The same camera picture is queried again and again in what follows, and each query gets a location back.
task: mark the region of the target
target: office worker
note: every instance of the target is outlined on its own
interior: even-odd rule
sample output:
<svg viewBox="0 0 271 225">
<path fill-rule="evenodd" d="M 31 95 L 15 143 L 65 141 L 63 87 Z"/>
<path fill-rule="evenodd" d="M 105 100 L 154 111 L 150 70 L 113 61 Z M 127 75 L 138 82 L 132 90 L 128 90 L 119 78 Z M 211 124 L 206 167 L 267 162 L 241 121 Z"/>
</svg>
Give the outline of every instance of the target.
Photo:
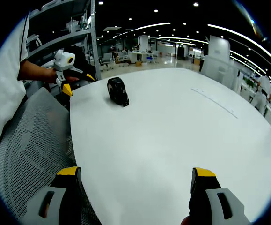
<svg viewBox="0 0 271 225">
<path fill-rule="evenodd" d="M 261 76 L 257 83 L 257 92 L 251 104 L 264 115 L 267 101 L 271 100 L 271 84 L 267 76 Z"/>
<path fill-rule="evenodd" d="M 26 95 L 20 80 L 56 81 L 54 69 L 39 67 L 26 60 L 28 27 L 29 16 L 17 24 L 0 48 L 0 136 Z"/>
</svg>

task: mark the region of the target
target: floor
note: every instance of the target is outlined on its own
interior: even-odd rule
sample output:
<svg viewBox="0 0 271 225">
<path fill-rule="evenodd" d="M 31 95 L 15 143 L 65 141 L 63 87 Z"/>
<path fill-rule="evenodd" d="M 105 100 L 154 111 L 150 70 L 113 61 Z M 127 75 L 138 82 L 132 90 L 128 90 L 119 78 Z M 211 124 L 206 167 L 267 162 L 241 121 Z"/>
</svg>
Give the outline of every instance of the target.
<svg viewBox="0 0 271 225">
<path fill-rule="evenodd" d="M 171 56 L 158 57 L 156 63 L 146 63 L 142 66 L 137 67 L 135 64 L 120 63 L 120 64 L 108 64 L 101 67 L 101 78 L 109 78 L 121 74 L 127 74 L 136 71 L 149 70 L 149 69 L 160 69 L 160 68 L 186 68 L 193 71 L 199 71 L 200 66 L 192 64 L 189 60 L 177 60 Z"/>
</svg>

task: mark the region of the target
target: white table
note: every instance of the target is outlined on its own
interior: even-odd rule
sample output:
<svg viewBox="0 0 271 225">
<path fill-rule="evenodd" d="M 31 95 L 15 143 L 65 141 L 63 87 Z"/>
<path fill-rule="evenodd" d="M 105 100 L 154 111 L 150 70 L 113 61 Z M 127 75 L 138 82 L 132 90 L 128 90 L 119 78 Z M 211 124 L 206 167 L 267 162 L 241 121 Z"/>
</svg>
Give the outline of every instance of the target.
<svg viewBox="0 0 271 225">
<path fill-rule="evenodd" d="M 271 127 L 264 117 L 227 87 L 187 69 L 119 77 L 129 106 L 110 100 L 106 79 L 71 97 L 75 157 L 101 223 L 180 224 L 189 214 L 195 166 L 213 171 L 256 220 L 271 199 Z"/>
</svg>

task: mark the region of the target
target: ceiling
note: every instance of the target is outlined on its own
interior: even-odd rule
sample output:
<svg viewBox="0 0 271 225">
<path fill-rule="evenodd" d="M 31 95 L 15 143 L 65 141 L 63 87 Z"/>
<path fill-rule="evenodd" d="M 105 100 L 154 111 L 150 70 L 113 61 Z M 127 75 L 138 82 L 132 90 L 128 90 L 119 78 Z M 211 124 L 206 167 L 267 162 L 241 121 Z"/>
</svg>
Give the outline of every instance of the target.
<svg viewBox="0 0 271 225">
<path fill-rule="evenodd" d="M 231 50 L 250 59 L 264 71 L 268 69 L 266 73 L 271 76 L 271 58 L 263 50 L 236 34 L 208 26 L 208 24 L 213 24 L 234 30 L 259 43 L 271 53 L 270 39 L 263 42 L 263 38 L 267 36 L 263 36 L 259 28 L 256 35 L 250 19 L 246 19 L 238 7 L 230 0 L 197 0 L 199 7 L 194 7 L 193 3 L 196 1 L 192 0 L 171 0 L 170 4 L 158 0 L 135 1 L 133 4 L 126 3 L 125 0 L 102 1 L 103 5 L 99 5 L 99 1 L 96 2 L 96 36 L 101 37 L 103 35 L 103 38 L 100 38 L 98 43 L 102 43 L 114 36 L 117 36 L 116 39 L 126 38 L 126 36 L 136 38 L 138 35 L 143 35 L 143 32 L 146 35 L 158 38 L 159 35 L 161 35 L 160 37 L 172 37 L 174 35 L 173 37 L 178 38 L 188 38 L 189 35 L 189 38 L 202 41 L 206 41 L 206 37 L 209 38 L 210 35 L 223 36 L 229 40 Z M 130 29 L 157 23 L 171 24 L 140 29 L 119 36 L 119 34 L 130 31 Z M 103 31 L 106 27 L 115 26 L 121 28 L 109 31 L 109 33 Z M 193 43 L 197 45 L 197 48 L 207 47 L 207 45 L 202 46 L 202 43 L 199 42 Z M 236 56 L 236 58 L 245 61 L 239 56 Z"/>
</svg>

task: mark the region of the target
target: tape measure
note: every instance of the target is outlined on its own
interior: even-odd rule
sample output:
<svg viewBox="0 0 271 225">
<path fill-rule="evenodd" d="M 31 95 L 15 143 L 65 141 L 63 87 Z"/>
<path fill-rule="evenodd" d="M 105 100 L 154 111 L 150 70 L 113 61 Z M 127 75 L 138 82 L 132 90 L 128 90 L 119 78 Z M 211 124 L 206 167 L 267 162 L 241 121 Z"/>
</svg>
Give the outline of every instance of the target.
<svg viewBox="0 0 271 225">
<path fill-rule="evenodd" d="M 107 82 L 107 89 L 110 98 L 118 105 L 123 105 L 124 107 L 129 105 L 128 95 L 126 93 L 124 82 L 121 78 L 115 77 L 111 78 Z"/>
</svg>

